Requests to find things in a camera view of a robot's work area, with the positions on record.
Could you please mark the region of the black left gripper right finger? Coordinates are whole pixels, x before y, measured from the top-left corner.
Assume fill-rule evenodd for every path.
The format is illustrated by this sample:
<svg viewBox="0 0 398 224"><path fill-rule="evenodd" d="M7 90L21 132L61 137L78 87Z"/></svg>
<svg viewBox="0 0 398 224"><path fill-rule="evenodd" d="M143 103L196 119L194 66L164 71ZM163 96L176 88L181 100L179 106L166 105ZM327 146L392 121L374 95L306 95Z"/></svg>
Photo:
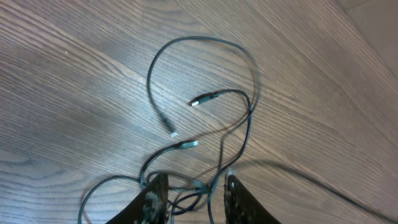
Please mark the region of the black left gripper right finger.
<svg viewBox="0 0 398 224"><path fill-rule="evenodd" d="M224 179L227 224L281 224L229 170Z"/></svg>

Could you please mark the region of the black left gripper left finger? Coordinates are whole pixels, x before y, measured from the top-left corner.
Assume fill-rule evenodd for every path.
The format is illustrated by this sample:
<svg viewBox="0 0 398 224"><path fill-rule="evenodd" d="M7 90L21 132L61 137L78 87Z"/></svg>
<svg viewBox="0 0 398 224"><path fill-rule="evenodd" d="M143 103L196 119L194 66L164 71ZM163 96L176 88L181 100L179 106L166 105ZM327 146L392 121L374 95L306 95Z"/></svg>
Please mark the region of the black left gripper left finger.
<svg viewBox="0 0 398 224"><path fill-rule="evenodd" d="M134 200L106 224L165 224L169 180L157 175Z"/></svg>

